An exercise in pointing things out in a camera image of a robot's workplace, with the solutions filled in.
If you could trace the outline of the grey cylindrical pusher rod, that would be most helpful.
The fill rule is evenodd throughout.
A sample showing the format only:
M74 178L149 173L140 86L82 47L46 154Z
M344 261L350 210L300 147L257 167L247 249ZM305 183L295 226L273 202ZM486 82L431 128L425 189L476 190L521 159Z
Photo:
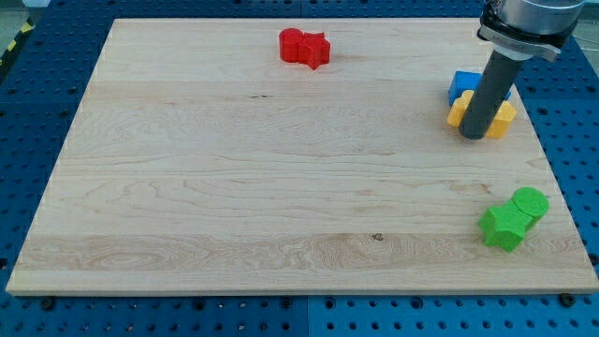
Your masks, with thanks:
M467 139L482 139L490 129L522 66L520 60L493 51L459 125Z

